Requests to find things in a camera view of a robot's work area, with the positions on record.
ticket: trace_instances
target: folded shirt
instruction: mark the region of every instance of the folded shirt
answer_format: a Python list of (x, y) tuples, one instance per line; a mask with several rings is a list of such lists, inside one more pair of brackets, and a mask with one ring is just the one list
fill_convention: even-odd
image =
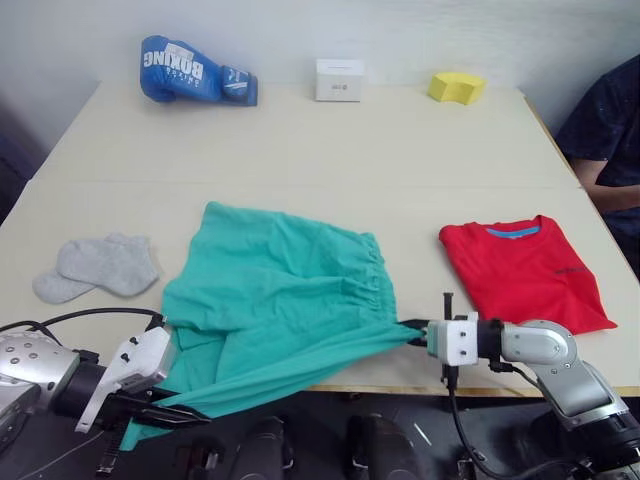
[(593, 273), (551, 218), (448, 225), (440, 241), (484, 319), (550, 320), (573, 334), (617, 327)]

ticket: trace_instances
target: table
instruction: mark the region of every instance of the table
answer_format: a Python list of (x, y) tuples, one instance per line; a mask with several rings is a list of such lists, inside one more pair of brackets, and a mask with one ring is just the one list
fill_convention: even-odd
[[(620, 325), (581, 336), (581, 355), (621, 393), (640, 393), (640, 286), (521, 92), (489, 88), (467, 107), (437, 103), (420, 87), (370, 87), (360, 104), (316, 103), (299, 86), (267, 85), (260, 95), (257, 108), (160, 105), (137, 85), (102, 84), (0, 229), (0, 324), (100, 306), (159, 309), (209, 200), (371, 231), (400, 319), (441, 317), (443, 291), (455, 293), (463, 313), (471, 305), (439, 229), (542, 213), (596, 274)], [(121, 299), (94, 290), (61, 306), (33, 295), (31, 280), (53, 267), (64, 242), (113, 231), (151, 238), (161, 278), (148, 291)], [(107, 361), (145, 322), (112, 315), (55, 328), (66, 344)], [(314, 388), (444, 393), (439, 370), (407, 346)], [(461, 394), (536, 394), (519, 377), (482, 366), (463, 369), (461, 386)]]
[[(356, 231), (373, 232), (395, 286), (400, 319), (442, 317), (442, 292), (452, 291), (454, 311), (471, 310), (437, 234), (446, 224), (553, 217), (598, 279), (604, 307), (619, 328), (577, 338), (592, 362), (623, 394), (640, 388), (640, 285), (598, 213), (579, 188), (236, 186), (203, 182), (75, 182), (36, 178), (0, 229), (0, 309), (8, 323), (44, 320), (98, 306), (159, 309), (164, 285), (179, 274), (207, 201), (283, 210)], [(67, 240), (112, 231), (149, 235), (160, 280), (133, 299), (94, 290), (61, 306), (40, 302), (30, 283), (54, 265)], [(110, 358), (123, 338), (145, 320), (131, 316), (83, 318), (56, 326), (63, 343)], [(369, 357), (314, 388), (334, 391), (444, 393), (440, 365), (414, 347)], [(462, 369), (461, 394), (534, 395), (516, 375), (484, 364)]]
[(158, 104), (102, 84), (37, 174), (42, 180), (370, 187), (575, 187), (522, 93), (470, 106), (424, 87), (368, 87), (362, 103), (266, 85), (255, 108)]

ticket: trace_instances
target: clothing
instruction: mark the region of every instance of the clothing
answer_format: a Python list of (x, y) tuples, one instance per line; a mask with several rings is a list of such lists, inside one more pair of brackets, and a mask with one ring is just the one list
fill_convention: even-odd
[[(603, 75), (556, 137), (569, 159), (607, 161), (598, 185), (640, 184), (640, 55)], [(603, 215), (640, 278), (640, 207)]]
[[(421, 335), (396, 322), (371, 234), (210, 203), (163, 313), (178, 356), (163, 387), (217, 417), (313, 385)], [(161, 430), (131, 425), (121, 446)]]
[(551, 218), (448, 225), (440, 241), (481, 318), (550, 320), (574, 334), (617, 327), (594, 275)]
[(95, 287), (122, 297), (144, 292), (158, 278), (146, 237), (111, 233), (65, 243), (56, 268), (37, 276), (34, 293), (47, 303), (64, 303)]

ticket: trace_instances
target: boxing glove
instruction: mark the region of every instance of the boxing glove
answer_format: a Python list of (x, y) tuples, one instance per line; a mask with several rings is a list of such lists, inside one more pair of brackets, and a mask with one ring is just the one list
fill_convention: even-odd
[(220, 66), (190, 45), (160, 35), (142, 41), (140, 86), (157, 102), (179, 96), (207, 102), (254, 106), (258, 79), (248, 72)]

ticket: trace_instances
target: gray sock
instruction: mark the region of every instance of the gray sock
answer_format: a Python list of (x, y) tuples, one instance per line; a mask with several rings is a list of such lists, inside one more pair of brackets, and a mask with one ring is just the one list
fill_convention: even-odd
[(147, 239), (119, 233), (66, 243), (58, 252), (56, 270), (124, 297), (142, 293), (158, 278)]
[(55, 270), (38, 275), (33, 279), (32, 287), (40, 300), (54, 304), (68, 302), (95, 288), (90, 283), (64, 278)]

